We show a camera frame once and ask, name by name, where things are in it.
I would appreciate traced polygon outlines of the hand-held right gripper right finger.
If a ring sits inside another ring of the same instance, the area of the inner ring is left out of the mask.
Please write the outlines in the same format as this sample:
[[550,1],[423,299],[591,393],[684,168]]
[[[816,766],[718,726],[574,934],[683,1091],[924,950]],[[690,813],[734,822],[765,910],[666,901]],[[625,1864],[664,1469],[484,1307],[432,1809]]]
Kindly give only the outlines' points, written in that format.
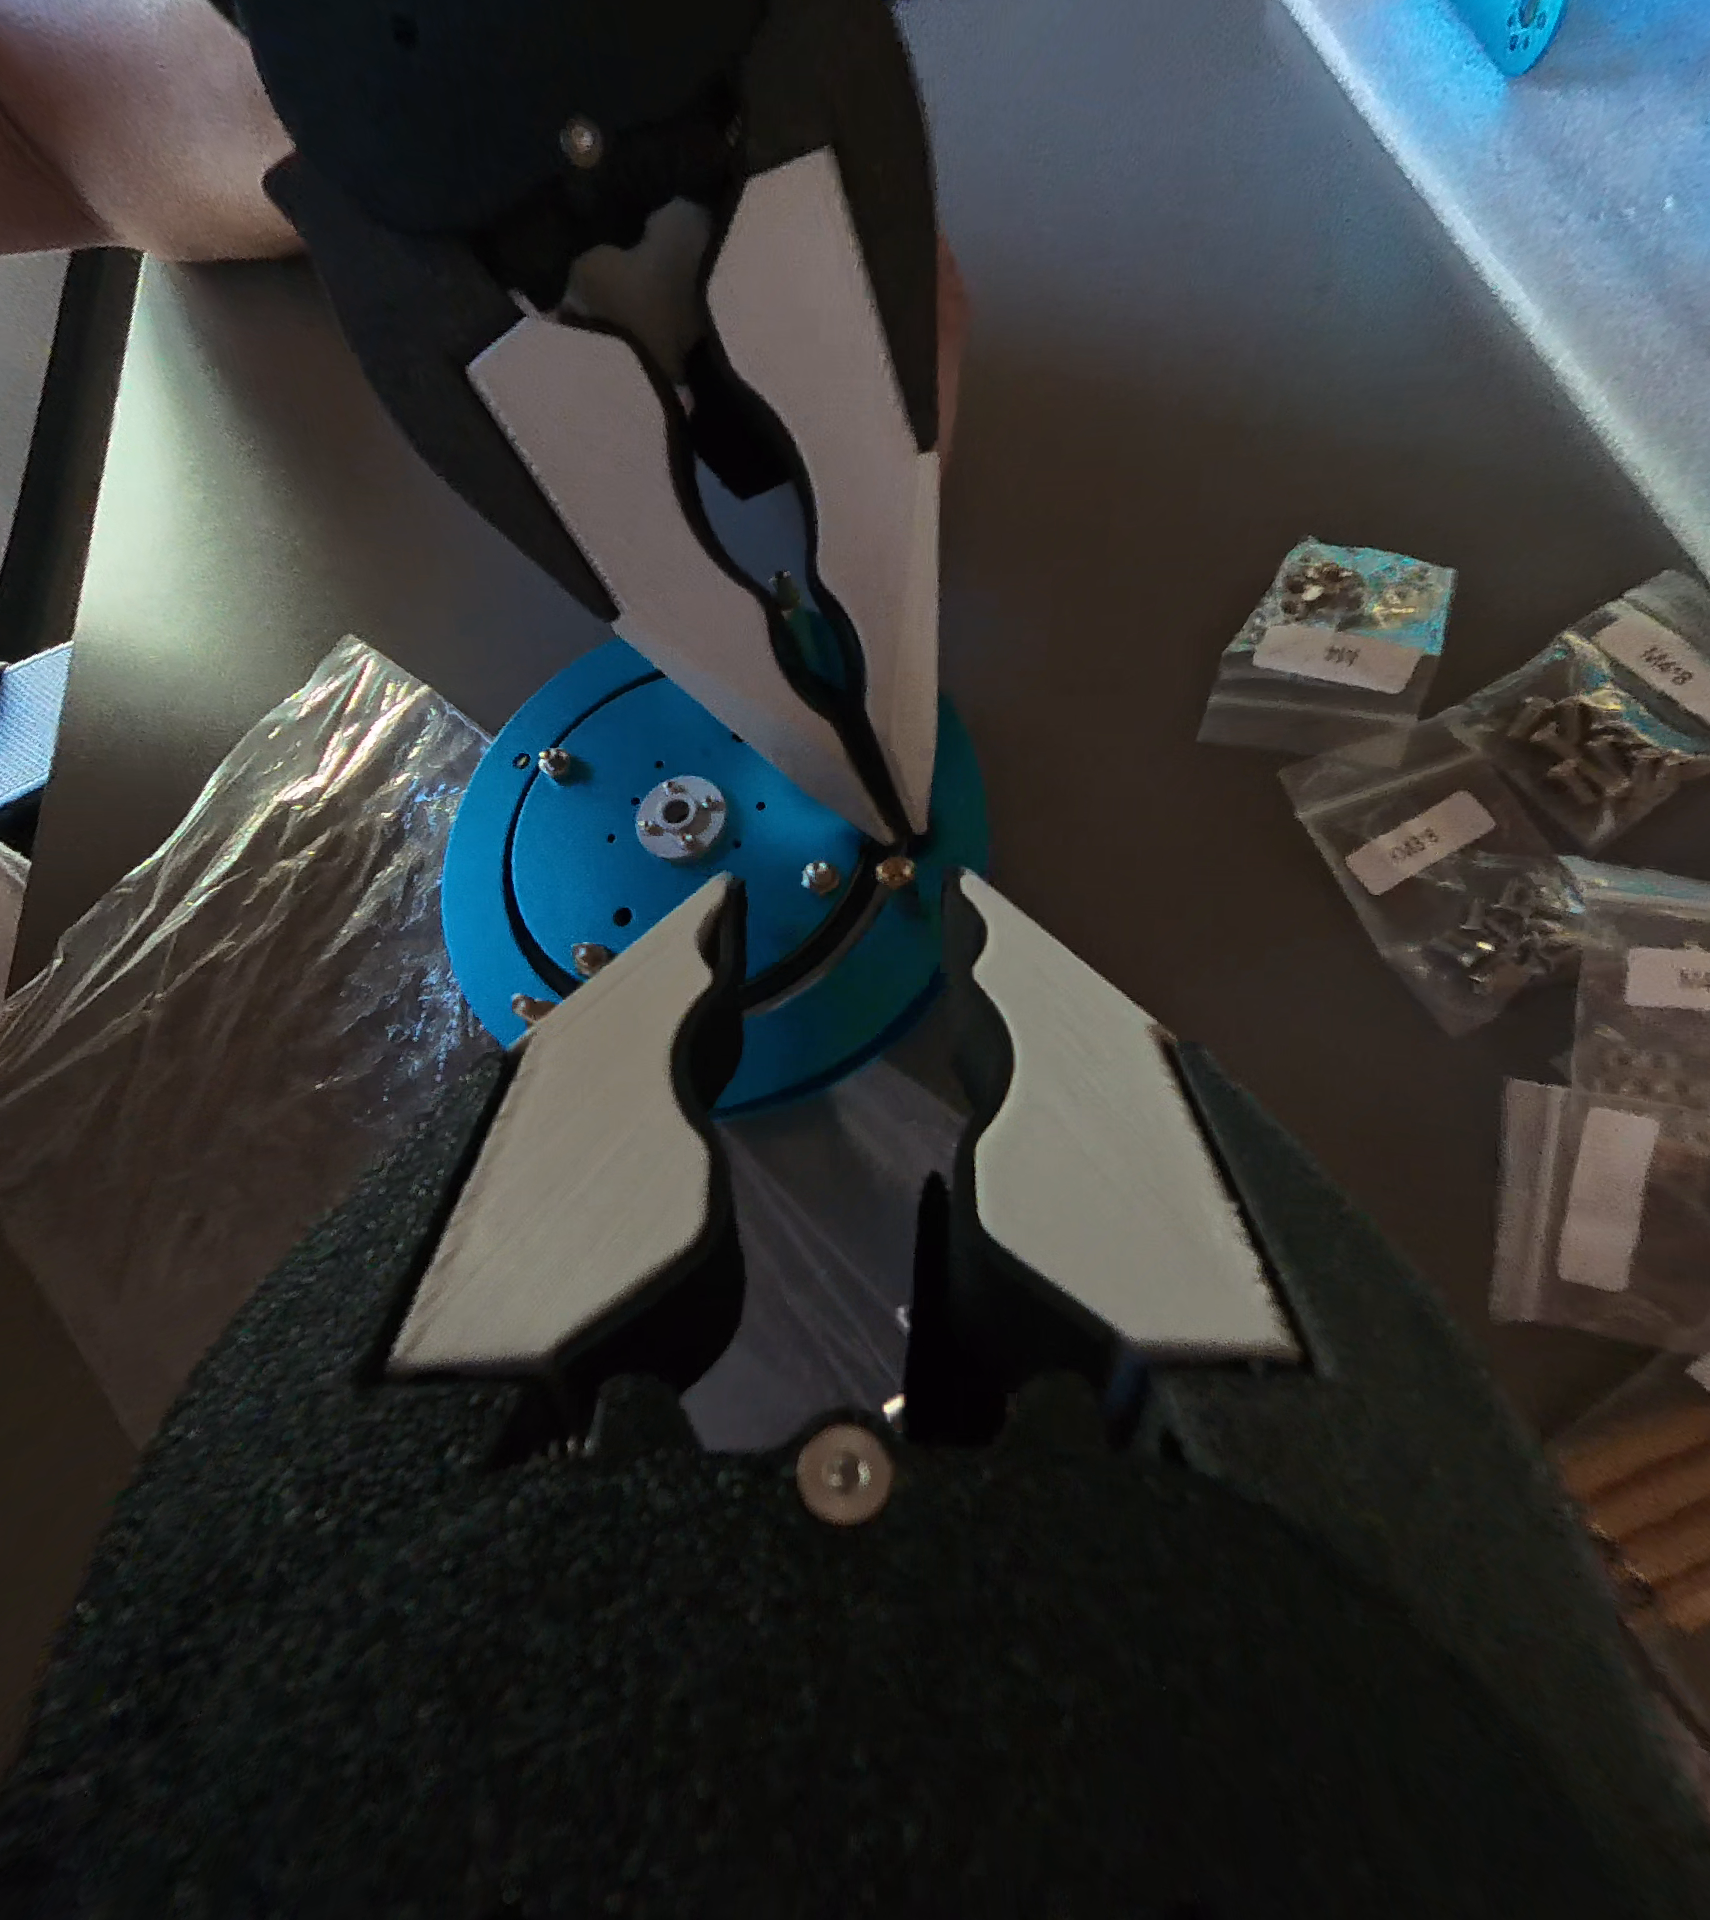
[[972,869],[940,924],[966,1118],[920,1204],[912,1441],[991,1441],[1038,1377],[1121,1425],[1158,1367],[1301,1366],[1173,1033]]

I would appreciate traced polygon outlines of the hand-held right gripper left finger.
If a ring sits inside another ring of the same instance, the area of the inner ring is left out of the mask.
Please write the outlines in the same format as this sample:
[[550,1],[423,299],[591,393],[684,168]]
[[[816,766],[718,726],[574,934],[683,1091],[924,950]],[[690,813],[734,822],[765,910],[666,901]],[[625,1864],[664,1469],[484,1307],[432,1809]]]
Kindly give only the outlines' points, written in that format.
[[392,1380],[689,1390],[747,1272],[714,1105],[742,1052],[747,889],[714,875],[513,1053],[386,1358]]

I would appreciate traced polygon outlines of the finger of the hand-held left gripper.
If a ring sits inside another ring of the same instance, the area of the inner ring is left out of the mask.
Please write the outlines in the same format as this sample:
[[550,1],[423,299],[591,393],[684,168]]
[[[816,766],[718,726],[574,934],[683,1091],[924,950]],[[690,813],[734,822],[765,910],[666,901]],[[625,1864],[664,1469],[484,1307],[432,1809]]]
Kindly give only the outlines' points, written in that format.
[[840,732],[785,671],[774,599],[708,523],[683,407],[635,342],[533,309],[469,384],[607,588],[612,630],[845,822],[891,837]]
[[798,454],[813,568],[849,618],[862,705],[915,833],[938,755],[940,457],[920,448],[833,147],[750,175],[713,263],[732,369]]

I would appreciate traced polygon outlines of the blue round metal turntable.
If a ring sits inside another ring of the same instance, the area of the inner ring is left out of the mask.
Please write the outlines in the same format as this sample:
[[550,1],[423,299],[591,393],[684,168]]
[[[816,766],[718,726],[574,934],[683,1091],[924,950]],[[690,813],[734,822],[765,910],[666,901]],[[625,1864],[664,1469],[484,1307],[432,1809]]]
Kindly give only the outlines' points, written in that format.
[[949,869],[984,869],[991,815],[964,718],[938,700],[931,826],[862,835],[635,646],[562,668],[484,752],[443,869],[444,939],[469,1006],[515,1039],[520,996],[581,990],[717,875],[747,900],[747,1116],[836,1086],[901,1039],[942,985]]

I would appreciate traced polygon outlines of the large clear plastic bag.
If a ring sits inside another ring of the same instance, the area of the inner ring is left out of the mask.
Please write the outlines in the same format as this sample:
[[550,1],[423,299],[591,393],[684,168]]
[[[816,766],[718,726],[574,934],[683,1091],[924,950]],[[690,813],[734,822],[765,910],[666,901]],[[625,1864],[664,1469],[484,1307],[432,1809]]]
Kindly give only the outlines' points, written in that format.
[[[484,732],[344,637],[0,1013],[0,1222],[144,1443],[249,1294],[493,1043],[439,875]],[[755,1450],[903,1386],[923,1179],[961,1094],[942,1021],[724,1118],[747,1305],[684,1406]]]

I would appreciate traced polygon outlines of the pile of small screw bags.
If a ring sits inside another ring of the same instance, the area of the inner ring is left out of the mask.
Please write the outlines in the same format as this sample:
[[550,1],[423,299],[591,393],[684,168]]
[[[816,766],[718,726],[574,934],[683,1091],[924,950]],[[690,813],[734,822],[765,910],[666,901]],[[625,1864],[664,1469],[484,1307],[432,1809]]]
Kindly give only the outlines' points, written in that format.
[[1426,711],[1459,575],[1299,540],[1226,641],[1207,748],[1286,760],[1295,820],[1378,957],[1451,1038],[1570,977],[1576,856],[1710,777],[1710,589],[1666,569]]

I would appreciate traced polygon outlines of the blue round metal part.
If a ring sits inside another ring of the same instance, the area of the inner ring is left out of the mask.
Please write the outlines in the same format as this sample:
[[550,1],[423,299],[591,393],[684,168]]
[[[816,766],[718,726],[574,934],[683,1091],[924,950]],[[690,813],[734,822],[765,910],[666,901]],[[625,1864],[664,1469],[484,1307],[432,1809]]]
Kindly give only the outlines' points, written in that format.
[[1542,59],[1568,9],[1565,0],[1459,0],[1451,5],[1507,80],[1529,74]]

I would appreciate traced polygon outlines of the white tray with blue parts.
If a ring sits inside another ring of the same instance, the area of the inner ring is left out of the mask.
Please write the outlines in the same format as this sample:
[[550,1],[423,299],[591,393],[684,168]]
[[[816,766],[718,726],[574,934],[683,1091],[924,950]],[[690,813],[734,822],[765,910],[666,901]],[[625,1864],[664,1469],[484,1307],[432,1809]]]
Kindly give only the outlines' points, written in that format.
[[1454,4],[1289,4],[1710,583],[1710,4],[1566,4],[1524,74]]

